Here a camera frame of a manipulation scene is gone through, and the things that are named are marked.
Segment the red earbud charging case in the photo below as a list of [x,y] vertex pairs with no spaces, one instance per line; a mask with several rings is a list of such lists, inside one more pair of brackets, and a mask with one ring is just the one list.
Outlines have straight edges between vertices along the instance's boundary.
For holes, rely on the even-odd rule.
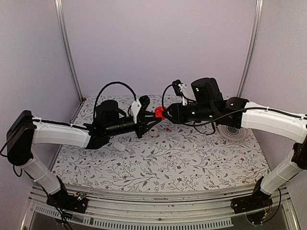
[[162,106],[156,107],[155,110],[154,110],[155,117],[160,118],[161,120],[165,120],[164,110],[165,110],[165,108],[162,107]]

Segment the beige earbud charging case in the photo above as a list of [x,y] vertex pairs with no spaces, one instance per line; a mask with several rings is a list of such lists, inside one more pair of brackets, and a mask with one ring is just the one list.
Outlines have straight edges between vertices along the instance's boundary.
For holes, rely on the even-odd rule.
[[151,128],[149,131],[148,131],[148,134],[151,136],[151,137],[158,137],[159,136],[159,130],[155,127]]

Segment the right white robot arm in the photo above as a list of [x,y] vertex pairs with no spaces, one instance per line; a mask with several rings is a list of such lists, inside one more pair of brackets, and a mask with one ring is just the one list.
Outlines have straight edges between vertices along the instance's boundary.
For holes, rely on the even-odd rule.
[[189,127],[215,123],[237,129],[255,129],[293,140],[292,151],[272,172],[258,180],[248,199],[252,209],[263,205],[267,196],[307,168],[307,117],[259,105],[247,99],[223,99],[214,78],[201,78],[191,83],[194,99],[185,95],[186,85],[176,80],[171,84],[181,103],[162,106],[162,114],[175,124]]

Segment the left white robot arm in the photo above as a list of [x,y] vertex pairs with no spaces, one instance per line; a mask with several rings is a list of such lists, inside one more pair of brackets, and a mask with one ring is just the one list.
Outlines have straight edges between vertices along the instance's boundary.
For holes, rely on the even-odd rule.
[[32,153],[34,144],[71,145],[88,150],[97,150],[106,145],[111,137],[135,132],[141,138],[153,126],[161,122],[163,109],[147,111],[149,101],[141,97],[133,101],[126,114],[117,101],[106,100],[94,108],[92,123],[76,126],[54,121],[43,121],[24,110],[7,132],[1,156],[13,166],[19,166],[46,191],[52,201],[67,208],[78,195],[69,195],[62,181]]

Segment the white oval earbud case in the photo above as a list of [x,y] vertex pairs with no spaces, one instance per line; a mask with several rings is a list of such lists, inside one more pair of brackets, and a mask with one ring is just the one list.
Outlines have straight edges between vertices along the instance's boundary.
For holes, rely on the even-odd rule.
[[125,145],[119,143],[119,142],[115,142],[113,144],[113,148],[117,151],[124,151],[126,148],[125,148]]

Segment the floral patterned table mat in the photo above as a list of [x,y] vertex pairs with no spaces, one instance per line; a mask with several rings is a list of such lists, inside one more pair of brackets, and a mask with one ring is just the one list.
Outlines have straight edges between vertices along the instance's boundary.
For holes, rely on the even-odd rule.
[[[52,172],[64,183],[135,192],[185,192],[255,184],[270,171],[252,131],[229,141],[210,125],[192,128],[165,120],[159,136],[131,132],[98,150],[63,146]],[[113,144],[125,145],[117,151]]]

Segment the white ringed coaster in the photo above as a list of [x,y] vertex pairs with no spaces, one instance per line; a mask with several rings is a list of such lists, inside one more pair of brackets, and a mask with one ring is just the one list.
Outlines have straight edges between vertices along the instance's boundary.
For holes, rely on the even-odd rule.
[[244,128],[218,125],[217,129],[220,135],[229,141],[243,141],[248,136],[248,130]]

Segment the front aluminium rail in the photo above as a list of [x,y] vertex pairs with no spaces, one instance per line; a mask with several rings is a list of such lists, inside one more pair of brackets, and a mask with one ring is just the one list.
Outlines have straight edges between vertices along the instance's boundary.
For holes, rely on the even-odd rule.
[[272,195],[273,205],[265,223],[255,225],[247,213],[235,213],[234,198],[250,195],[244,185],[207,191],[129,192],[67,185],[69,193],[86,193],[83,214],[70,212],[74,230],[300,230],[298,218],[285,187]]

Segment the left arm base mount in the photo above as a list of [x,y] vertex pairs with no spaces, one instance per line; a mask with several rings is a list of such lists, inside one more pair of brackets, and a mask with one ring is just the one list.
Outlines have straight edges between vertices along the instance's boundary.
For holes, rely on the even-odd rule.
[[67,194],[53,194],[47,198],[47,204],[50,206],[82,214],[86,212],[88,202],[87,198],[79,200],[76,196]]

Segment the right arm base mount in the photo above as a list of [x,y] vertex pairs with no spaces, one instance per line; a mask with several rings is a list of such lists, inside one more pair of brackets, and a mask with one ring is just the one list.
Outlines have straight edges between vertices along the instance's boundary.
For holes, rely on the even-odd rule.
[[231,208],[235,214],[238,214],[269,207],[272,204],[270,196],[248,195],[232,199]]

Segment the right aluminium frame post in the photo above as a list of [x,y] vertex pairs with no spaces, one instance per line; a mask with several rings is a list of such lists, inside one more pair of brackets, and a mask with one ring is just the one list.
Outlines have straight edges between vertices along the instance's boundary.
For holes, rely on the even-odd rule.
[[238,90],[236,93],[237,97],[243,96],[244,89],[248,81],[248,75],[249,75],[249,71],[251,68],[253,55],[254,55],[254,51],[256,48],[258,34],[260,30],[262,10],[263,10],[263,0],[256,0],[255,11],[254,11],[254,16],[253,16],[253,23],[252,23],[252,28],[251,28],[251,35],[250,35],[250,40],[249,40],[249,45],[248,45],[248,51],[247,51],[247,56],[246,56],[245,64],[243,67],[241,79],[239,82]]

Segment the aluminium frame post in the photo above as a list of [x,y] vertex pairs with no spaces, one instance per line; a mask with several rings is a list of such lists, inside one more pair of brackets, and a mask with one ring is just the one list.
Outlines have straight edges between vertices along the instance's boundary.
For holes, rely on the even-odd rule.
[[244,89],[248,81],[248,75],[249,75],[249,71],[251,68],[253,55],[254,55],[254,51],[256,48],[258,34],[260,30],[262,10],[263,10],[263,0],[256,0],[255,11],[254,11],[254,16],[253,16],[253,23],[252,23],[252,28],[251,28],[251,35],[250,35],[250,40],[249,40],[249,45],[248,45],[248,51],[247,51],[247,56],[246,56],[245,64],[243,67],[241,79],[239,82],[238,90],[236,93],[237,97],[243,96]]
[[75,93],[77,95],[78,100],[80,102],[82,102],[83,101],[83,94],[82,94],[80,83],[79,83],[79,80],[78,80],[78,77],[77,77],[76,69],[75,69],[74,62],[73,62],[71,47],[70,47],[70,44],[69,44],[69,38],[68,38],[67,28],[66,28],[66,24],[65,24],[63,1],[62,0],[55,0],[54,3],[55,3],[57,20],[58,20],[58,24],[59,24],[59,31],[60,31],[60,35],[61,35],[61,39],[62,39],[62,43],[63,43],[65,57],[66,57],[66,60],[67,60],[67,63],[68,63],[69,72],[70,72],[70,75],[71,75],[72,84],[73,84],[73,87],[74,87],[74,90],[75,90]]

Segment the left aluminium frame post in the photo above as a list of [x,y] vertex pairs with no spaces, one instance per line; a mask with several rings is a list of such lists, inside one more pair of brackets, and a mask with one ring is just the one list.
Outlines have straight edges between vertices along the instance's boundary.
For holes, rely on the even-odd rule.
[[74,90],[75,90],[75,93],[77,95],[78,100],[80,102],[82,102],[83,101],[83,94],[82,94],[80,83],[79,83],[79,80],[78,80],[78,77],[77,77],[76,69],[75,69],[74,62],[73,62],[71,47],[70,47],[70,44],[69,44],[69,38],[68,38],[67,28],[66,28],[66,24],[65,24],[63,1],[62,0],[55,0],[54,3],[55,3],[57,20],[58,20],[58,24],[59,24],[59,31],[60,31],[60,35],[61,35],[61,39],[62,39],[62,43],[63,43],[65,57],[66,57],[66,60],[67,60],[67,63],[68,63],[69,72],[70,72],[70,75],[71,75],[72,84],[73,84],[73,87],[74,87]]

